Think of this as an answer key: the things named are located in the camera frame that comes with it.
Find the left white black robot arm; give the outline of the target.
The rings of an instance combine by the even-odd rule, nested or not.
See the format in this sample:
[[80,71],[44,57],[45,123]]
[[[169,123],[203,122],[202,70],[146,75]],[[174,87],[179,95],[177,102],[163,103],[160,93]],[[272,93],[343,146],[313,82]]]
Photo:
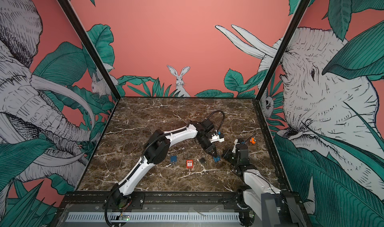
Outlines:
[[105,200],[105,211],[111,206],[120,210],[127,207],[130,195],[146,173],[165,160],[170,147],[189,139],[197,140],[207,154],[216,158],[218,152],[215,142],[223,142],[224,134],[214,130],[213,123],[208,119],[203,122],[189,122],[185,127],[172,131],[156,130],[146,142],[135,166],[110,191]]

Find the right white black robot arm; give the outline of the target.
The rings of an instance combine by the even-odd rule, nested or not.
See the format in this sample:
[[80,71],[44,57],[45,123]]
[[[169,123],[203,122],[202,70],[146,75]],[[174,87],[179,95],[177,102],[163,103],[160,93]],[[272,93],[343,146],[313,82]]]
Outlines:
[[309,227],[308,216],[302,212],[299,196],[273,186],[251,164],[246,141],[236,139],[234,147],[224,151],[222,158],[230,163],[234,174],[245,187],[237,191],[235,203],[242,210],[244,227]]

